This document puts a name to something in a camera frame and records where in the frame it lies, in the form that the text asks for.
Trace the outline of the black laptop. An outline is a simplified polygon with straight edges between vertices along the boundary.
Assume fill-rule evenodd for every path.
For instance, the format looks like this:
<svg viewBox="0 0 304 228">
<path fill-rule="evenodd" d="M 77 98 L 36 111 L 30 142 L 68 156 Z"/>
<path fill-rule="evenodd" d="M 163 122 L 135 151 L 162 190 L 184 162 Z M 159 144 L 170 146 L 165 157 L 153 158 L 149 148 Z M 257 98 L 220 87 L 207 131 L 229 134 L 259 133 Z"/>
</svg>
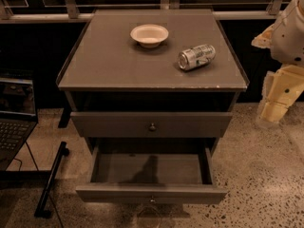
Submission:
<svg viewBox="0 0 304 228">
<path fill-rule="evenodd" d="M 28 79 L 0 79 L 0 170 L 5 171 L 28 139 L 38 116 Z"/>
</svg>

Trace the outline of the drawer with knob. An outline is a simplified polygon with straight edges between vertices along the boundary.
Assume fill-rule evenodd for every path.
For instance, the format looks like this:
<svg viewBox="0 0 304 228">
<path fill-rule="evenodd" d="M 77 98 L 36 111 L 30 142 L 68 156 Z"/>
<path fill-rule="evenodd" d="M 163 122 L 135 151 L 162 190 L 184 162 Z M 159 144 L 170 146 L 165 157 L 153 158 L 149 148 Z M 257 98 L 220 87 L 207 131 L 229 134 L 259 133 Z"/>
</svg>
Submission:
<svg viewBox="0 0 304 228">
<path fill-rule="evenodd" d="M 72 112 L 78 133 L 92 138 L 219 138 L 229 112 Z"/>
<path fill-rule="evenodd" d="M 96 149 L 88 180 L 76 187 L 85 202 L 218 204 L 227 191 L 213 178 L 210 151 L 104 153 Z"/>
</svg>

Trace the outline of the dark grey drawer cabinet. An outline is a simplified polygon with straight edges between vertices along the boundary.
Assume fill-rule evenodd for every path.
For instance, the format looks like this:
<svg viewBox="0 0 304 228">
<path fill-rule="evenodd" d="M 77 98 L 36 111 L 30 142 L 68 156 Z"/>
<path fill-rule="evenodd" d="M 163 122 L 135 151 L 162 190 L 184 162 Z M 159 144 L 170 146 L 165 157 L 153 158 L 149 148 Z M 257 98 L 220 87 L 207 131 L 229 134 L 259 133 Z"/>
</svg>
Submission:
<svg viewBox="0 0 304 228">
<path fill-rule="evenodd" d="M 165 27 L 168 38 L 158 47 L 134 41 L 133 28 Z M 179 53 L 211 45 L 207 66 L 184 71 Z M 101 10 L 83 31 L 57 84 L 72 112 L 229 112 L 248 80 L 220 24 L 208 9 Z M 109 147 L 128 152 L 214 152 L 222 138 L 92 138 L 90 150 Z"/>
</svg>

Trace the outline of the white paper bowl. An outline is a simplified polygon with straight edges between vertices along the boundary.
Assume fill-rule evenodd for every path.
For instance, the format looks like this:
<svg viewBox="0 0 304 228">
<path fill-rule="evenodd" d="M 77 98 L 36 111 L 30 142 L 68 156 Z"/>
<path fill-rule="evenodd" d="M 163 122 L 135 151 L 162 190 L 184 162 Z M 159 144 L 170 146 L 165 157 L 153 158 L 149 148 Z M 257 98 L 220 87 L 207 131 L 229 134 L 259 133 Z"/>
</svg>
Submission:
<svg viewBox="0 0 304 228">
<path fill-rule="evenodd" d="M 133 28 L 131 38 L 143 48 L 156 48 L 168 38 L 168 30 L 160 25 L 146 24 Z"/>
</svg>

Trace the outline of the silver soda can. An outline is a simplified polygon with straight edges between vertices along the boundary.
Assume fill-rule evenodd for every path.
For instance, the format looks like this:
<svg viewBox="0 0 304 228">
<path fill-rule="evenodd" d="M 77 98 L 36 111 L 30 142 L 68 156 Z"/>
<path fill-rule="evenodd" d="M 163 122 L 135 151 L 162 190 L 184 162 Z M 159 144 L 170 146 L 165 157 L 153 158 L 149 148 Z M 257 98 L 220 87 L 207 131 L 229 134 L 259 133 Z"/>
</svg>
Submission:
<svg viewBox="0 0 304 228">
<path fill-rule="evenodd" d="M 216 56 L 216 50 L 211 45 L 200 45 L 183 50 L 179 53 L 178 64 L 184 70 L 192 70 L 197 67 L 205 67 Z"/>
</svg>

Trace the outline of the black table leg frame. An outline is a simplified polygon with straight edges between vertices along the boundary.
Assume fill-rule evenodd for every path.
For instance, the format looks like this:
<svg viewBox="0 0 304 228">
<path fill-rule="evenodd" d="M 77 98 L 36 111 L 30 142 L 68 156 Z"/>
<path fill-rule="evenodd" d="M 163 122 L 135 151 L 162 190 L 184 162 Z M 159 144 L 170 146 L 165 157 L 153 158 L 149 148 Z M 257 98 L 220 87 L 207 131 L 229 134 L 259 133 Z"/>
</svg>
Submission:
<svg viewBox="0 0 304 228">
<path fill-rule="evenodd" d="M 47 181 L 44 186 L 44 189 L 42 191 L 41 197 L 38 201 L 34 216 L 36 218 L 44 218 L 48 219 L 50 217 L 51 212 L 49 210 L 46 210 L 46 204 L 49 198 L 49 193 L 51 190 L 51 187 L 55 181 L 55 177 L 59 168 L 59 165 L 61 163 L 62 157 L 67 157 L 69 155 L 69 150 L 67 148 L 66 142 L 61 142 L 55 157 L 55 160 L 51 166 L 51 169 L 47 171 Z"/>
</svg>

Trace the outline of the metal window railing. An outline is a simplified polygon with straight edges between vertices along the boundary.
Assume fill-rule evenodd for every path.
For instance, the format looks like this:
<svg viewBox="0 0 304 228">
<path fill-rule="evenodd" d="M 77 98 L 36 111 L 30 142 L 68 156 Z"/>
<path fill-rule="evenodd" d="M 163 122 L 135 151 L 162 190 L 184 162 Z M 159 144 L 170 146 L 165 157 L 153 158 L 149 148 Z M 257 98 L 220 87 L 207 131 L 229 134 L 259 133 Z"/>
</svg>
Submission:
<svg viewBox="0 0 304 228">
<path fill-rule="evenodd" d="M 291 0 L 0 0 L 3 23 L 88 21 L 101 10 L 210 10 L 217 20 L 275 19 Z"/>
</svg>

